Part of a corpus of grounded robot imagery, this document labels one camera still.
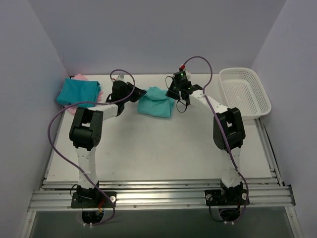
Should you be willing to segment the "mint green t-shirt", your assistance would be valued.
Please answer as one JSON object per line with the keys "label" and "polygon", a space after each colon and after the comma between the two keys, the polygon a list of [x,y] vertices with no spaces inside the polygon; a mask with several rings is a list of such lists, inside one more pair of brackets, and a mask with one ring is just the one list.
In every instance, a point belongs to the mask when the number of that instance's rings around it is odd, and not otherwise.
{"label": "mint green t-shirt", "polygon": [[158,87],[149,87],[146,94],[139,99],[137,112],[153,117],[170,119],[175,100],[166,96],[167,91]]}

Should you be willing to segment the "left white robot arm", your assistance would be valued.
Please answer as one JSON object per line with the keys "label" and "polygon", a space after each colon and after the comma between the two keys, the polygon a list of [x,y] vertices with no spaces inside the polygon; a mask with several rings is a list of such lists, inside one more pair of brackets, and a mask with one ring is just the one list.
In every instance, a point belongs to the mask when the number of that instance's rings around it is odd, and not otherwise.
{"label": "left white robot arm", "polygon": [[101,192],[96,172],[96,148],[102,138],[103,122],[121,115],[125,103],[135,103],[146,91],[135,87],[130,82],[116,80],[112,84],[112,93],[104,105],[95,109],[78,107],[75,113],[69,139],[75,147],[78,158],[79,180],[76,194],[89,208],[99,204]]}

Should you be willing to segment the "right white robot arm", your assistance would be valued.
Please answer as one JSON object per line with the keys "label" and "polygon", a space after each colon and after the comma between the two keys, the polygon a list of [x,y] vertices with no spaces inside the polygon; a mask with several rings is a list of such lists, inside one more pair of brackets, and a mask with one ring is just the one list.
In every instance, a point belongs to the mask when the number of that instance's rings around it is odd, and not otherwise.
{"label": "right white robot arm", "polygon": [[166,95],[185,101],[185,106],[194,106],[213,120],[212,138],[221,151],[222,171],[220,199],[230,205],[238,198],[235,189],[242,190],[243,178],[239,170],[240,153],[246,137],[243,120],[238,108],[229,108],[208,96],[203,87],[193,85],[187,72],[181,70],[171,77]]}

